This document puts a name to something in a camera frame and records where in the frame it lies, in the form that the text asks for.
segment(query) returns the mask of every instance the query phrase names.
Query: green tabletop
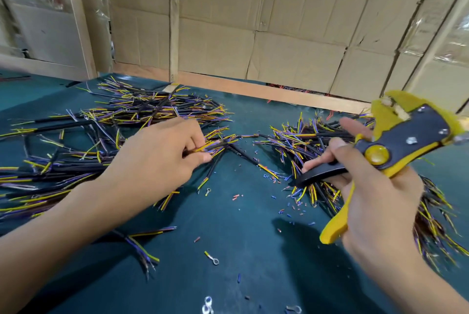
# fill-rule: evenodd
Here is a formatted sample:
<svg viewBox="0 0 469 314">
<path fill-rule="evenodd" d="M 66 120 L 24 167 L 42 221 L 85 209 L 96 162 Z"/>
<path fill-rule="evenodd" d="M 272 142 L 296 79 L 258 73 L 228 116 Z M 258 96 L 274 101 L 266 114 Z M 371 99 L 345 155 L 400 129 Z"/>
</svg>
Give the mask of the green tabletop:
<svg viewBox="0 0 469 314">
<path fill-rule="evenodd" d="M 136 86 L 158 83 L 130 78 Z M 89 83 L 95 88 L 96 81 Z M 233 123 L 225 123 L 230 132 L 270 133 L 270 126 L 295 123 L 300 112 L 313 117 L 314 108 L 193 88 L 207 94 L 233 112 Z M 9 129 L 10 118 L 34 119 L 94 107 L 105 100 L 77 88 L 67 88 L 0 111 L 0 131 Z M 67 132 L 65 142 L 82 142 Z M 282 171 L 276 156 L 268 149 L 252 145 L 252 139 L 240 146 L 249 154 L 259 150 L 262 164 Z M 42 148 L 36 154 L 45 153 Z M 469 156 L 467 147 L 446 147 L 429 155 L 436 163 L 415 162 L 423 175 L 430 177 L 460 211 L 454 223 L 466 240 L 469 224 L 469 200 L 465 197 Z M 1 165 L 20 165 L 23 158 L 21 138 L 0 143 Z M 203 189 L 196 187 L 204 177 L 194 172 L 181 193 L 174 196 L 164 212 L 150 208 L 130 220 L 125 231 L 154 230 L 175 225 L 177 230 L 158 235 L 144 244 L 161 262 L 147 282 L 132 248 L 114 240 L 87 246 L 76 254 L 64 270 L 26 307 L 25 313 L 201 313 L 207 295 L 213 298 L 215 314 L 284 313 L 286 305 L 299 305 L 303 313 L 396 313 L 386 296 L 369 280 L 340 245 L 322 245 L 320 230 L 329 218 L 310 205 L 300 216 L 288 210 L 286 186 L 263 177 L 264 171 L 233 153 L 226 153 Z M 233 201 L 232 196 L 243 194 Z M 280 215 L 280 209 L 286 209 Z M 11 227 L 0 224 L 0 229 Z M 204 251 L 220 260 L 218 266 Z M 469 298 L 464 284 L 469 275 L 469 259 L 456 257 L 461 268 L 445 271 L 447 278 L 463 296 Z"/>
</svg>

